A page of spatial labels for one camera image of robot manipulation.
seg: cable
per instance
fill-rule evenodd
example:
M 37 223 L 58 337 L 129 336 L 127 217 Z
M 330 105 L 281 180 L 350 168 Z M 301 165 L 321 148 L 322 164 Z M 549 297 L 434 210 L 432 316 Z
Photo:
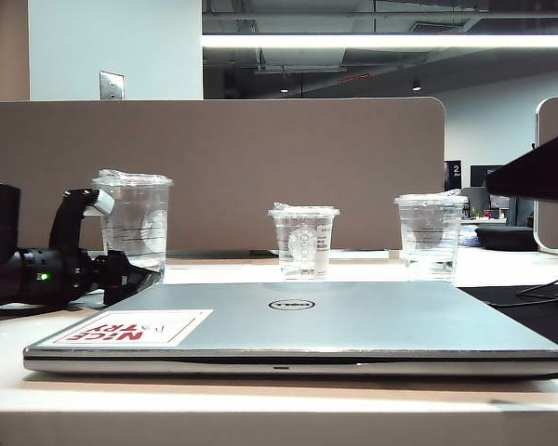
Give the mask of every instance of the cable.
M 492 302 L 486 302 L 486 304 L 493 308 L 513 308 L 513 307 L 526 307 L 528 305 L 542 305 L 542 304 L 550 304 L 551 302 L 558 302 L 558 293 L 556 293 L 555 295 L 539 295 L 533 293 L 534 291 L 547 288 L 549 286 L 555 285 L 556 283 L 558 283 L 558 279 L 556 279 L 553 282 L 546 283 L 544 285 L 537 285 L 537 286 L 531 286 L 529 288 L 525 288 L 524 290 L 521 290 L 516 294 L 517 297 L 536 297 L 539 300 L 517 302 L 514 304 L 495 304 Z

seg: light switch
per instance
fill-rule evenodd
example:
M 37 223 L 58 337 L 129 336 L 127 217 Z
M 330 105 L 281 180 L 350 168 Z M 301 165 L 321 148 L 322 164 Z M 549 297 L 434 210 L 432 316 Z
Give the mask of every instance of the light switch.
M 106 100 L 124 99 L 124 76 L 113 72 L 100 72 L 100 97 Z

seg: clear plastic cup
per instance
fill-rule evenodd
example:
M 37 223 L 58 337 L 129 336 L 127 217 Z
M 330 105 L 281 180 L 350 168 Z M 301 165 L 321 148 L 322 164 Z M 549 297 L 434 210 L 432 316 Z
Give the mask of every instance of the clear plastic cup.
M 286 279 L 322 278 L 328 271 L 332 206 L 290 206 L 275 203 L 269 211 L 275 224 L 279 266 Z
M 167 204 L 173 180 L 161 175 L 127 174 L 102 169 L 95 188 L 114 198 L 101 218 L 103 250 L 124 251 L 131 264 L 163 274 L 166 267 Z
M 455 279 L 458 232 L 467 197 L 458 190 L 401 195 L 399 205 L 402 258 L 409 280 Z

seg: wall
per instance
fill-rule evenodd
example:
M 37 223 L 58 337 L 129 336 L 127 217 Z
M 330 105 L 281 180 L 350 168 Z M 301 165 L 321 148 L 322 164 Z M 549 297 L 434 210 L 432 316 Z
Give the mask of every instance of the wall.
M 558 96 L 558 72 L 435 94 L 445 104 L 445 159 L 462 161 L 463 187 L 471 164 L 505 164 L 531 150 L 536 109 Z
M 0 0 L 0 100 L 29 99 L 27 0 Z
M 200 0 L 29 0 L 31 100 L 98 99 L 99 71 L 127 99 L 202 98 Z

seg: laptop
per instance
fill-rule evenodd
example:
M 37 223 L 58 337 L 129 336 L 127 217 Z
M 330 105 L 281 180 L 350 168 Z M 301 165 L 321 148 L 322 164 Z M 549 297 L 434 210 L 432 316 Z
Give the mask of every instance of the laptop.
M 447 282 L 156 285 L 24 349 L 90 374 L 558 373 L 558 346 Z

